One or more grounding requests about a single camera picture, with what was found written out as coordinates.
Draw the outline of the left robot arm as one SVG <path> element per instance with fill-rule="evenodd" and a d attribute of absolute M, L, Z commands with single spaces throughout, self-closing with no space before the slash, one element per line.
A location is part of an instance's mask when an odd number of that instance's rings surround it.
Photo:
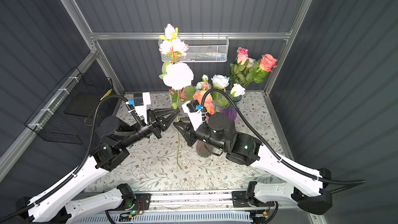
<path fill-rule="evenodd" d="M 98 212 L 119 208 L 127 202 L 134 202 L 134 194 L 127 184 L 121 184 L 109 193 L 74 201 L 89 184 L 111 172 L 129 155 L 128 147 L 149 138 L 161 138 L 179 109 L 160 108 L 147 111 L 147 122 L 129 125 L 116 116 L 105 118 L 97 128 L 101 142 L 89 153 L 85 162 L 65 177 L 32 197 L 21 198 L 17 206 L 17 216 L 29 223 L 71 224 Z"/>

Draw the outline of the light pink rose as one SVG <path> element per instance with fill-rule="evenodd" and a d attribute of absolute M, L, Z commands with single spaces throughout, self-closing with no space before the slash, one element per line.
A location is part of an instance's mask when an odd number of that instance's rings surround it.
<path fill-rule="evenodd" d="M 247 67 L 248 55 L 239 53 L 237 55 L 236 61 L 230 64 L 230 80 L 231 84 L 241 83 L 241 79 L 243 78 L 243 72 Z"/>

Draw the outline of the white peony flower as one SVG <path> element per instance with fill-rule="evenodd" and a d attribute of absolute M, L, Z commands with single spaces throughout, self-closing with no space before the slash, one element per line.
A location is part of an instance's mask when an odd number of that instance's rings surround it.
<path fill-rule="evenodd" d="M 170 87 L 170 101 L 174 110 L 178 109 L 178 102 L 185 101 L 184 89 L 192 85 L 194 74 L 192 69 L 181 62 L 185 58 L 189 45 L 178 37 L 178 28 L 170 23 L 165 27 L 164 34 L 159 36 L 159 52 L 169 58 L 162 65 L 162 74 L 159 76 L 164 84 Z"/>

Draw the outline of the red glass vase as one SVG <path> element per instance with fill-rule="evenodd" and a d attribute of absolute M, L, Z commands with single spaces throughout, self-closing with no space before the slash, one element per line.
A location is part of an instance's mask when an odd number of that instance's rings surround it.
<path fill-rule="evenodd" d="M 203 141 L 196 142 L 196 152 L 197 155 L 202 158 L 208 158 L 212 156 L 213 147 L 211 145 L 206 144 Z"/>

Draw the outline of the magenta pink rose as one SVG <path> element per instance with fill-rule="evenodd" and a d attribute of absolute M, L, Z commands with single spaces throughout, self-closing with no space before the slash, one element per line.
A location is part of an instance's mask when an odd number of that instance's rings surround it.
<path fill-rule="evenodd" d="M 236 75 L 237 78 L 239 79 L 239 82 L 242 84 L 244 82 L 244 80 L 242 79 L 242 72 L 245 70 L 246 68 L 246 64 L 247 64 L 247 59 L 248 59 L 248 49 L 239 47 L 237 49 L 237 69 L 236 69 Z"/>

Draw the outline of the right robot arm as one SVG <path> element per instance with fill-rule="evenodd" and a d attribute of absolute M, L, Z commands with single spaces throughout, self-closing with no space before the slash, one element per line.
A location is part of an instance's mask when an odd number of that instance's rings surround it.
<path fill-rule="evenodd" d="M 323 215 L 332 207 L 332 195 L 324 189 L 322 182 L 283 165 L 284 156 L 272 154 L 259 139 L 238 132 L 235 122 L 226 115 L 215 113 L 205 122 L 199 114 L 192 114 L 192 117 L 192 122 L 173 124 L 189 146 L 196 142 L 209 145 L 216 156 L 225 154 L 232 162 L 264 170 L 284 181 L 276 186 L 251 181 L 244 196 L 249 205 L 295 203 L 300 209 L 316 215 Z"/>

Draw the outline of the white blue rose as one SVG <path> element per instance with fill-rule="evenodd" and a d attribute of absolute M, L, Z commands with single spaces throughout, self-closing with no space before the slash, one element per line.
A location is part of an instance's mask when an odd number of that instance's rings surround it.
<path fill-rule="evenodd" d="M 214 75 L 211 79 L 212 87 L 223 92 L 226 92 L 226 87 L 229 85 L 229 78 L 223 75 Z M 212 92 L 211 93 L 213 101 L 215 104 L 220 107 L 227 107 L 228 100 L 219 92 Z"/>

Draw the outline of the coral pink rose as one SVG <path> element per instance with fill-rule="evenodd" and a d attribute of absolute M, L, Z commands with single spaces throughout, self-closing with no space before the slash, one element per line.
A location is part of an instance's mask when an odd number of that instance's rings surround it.
<path fill-rule="evenodd" d="M 277 60 L 272 55 L 266 54 L 251 67 L 247 66 L 244 73 L 244 88 L 247 88 L 252 82 L 261 84 L 267 75 L 272 73 L 273 69 L 277 67 L 276 63 Z"/>

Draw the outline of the blue purple glass vase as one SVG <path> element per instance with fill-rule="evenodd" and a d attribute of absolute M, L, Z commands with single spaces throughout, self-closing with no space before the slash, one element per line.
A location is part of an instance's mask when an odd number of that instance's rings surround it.
<path fill-rule="evenodd" d="M 230 98 L 233 100 L 234 104 L 237 106 L 239 104 L 239 102 L 242 99 L 242 96 L 230 96 Z M 235 107 L 233 107 L 231 105 L 231 103 L 228 104 L 228 106 L 226 108 L 223 109 L 222 111 L 223 114 L 225 114 L 229 119 L 235 121 L 237 118 L 237 110 L 235 109 Z"/>

